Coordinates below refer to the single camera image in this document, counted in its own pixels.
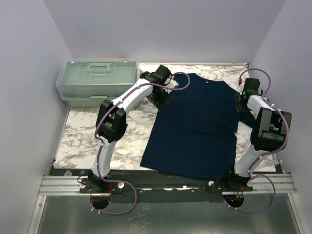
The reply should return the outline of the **navy blue t-shirt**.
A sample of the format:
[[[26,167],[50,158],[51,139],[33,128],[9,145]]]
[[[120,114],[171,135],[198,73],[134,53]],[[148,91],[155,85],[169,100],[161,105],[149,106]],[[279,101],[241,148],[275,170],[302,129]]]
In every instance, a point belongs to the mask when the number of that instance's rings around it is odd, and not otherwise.
[[[234,165],[236,132],[253,127],[250,112],[237,112],[235,90],[196,74],[175,77],[181,91],[157,113],[141,167],[197,180],[221,179]]]

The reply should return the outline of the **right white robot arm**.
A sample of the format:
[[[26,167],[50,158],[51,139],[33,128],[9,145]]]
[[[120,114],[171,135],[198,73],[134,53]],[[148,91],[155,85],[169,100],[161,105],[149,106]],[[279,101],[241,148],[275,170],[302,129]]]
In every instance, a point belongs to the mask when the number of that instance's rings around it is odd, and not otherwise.
[[[235,191],[245,187],[257,166],[269,155],[283,150],[288,142],[292,121],[290,112],[281,111],[258,93],[260,81],[247,78],[241,94],[235,95],[238,112],[253,111],[256,121],[251,132],[251,145],[229,170],[225,187]]]

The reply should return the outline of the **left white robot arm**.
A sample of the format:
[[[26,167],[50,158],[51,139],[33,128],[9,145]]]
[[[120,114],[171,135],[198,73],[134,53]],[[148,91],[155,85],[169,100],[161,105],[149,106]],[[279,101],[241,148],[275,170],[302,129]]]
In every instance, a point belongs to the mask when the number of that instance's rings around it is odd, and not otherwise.
[[[168,88],[174,88],[171,82],[171,71],[160,65],[155,72],[144,72],[137,82],[120,97],[104,100],[99,109],[96,121],[95,138],[99,148],[95,162],[88,173],[86,188],[98,193],[110,187],[105,178],[110,172],[110,162],[117,141],[126,132],[127,115],[141,100],[147,98],[159,111],[164,109],[173,99],[167,98]]]

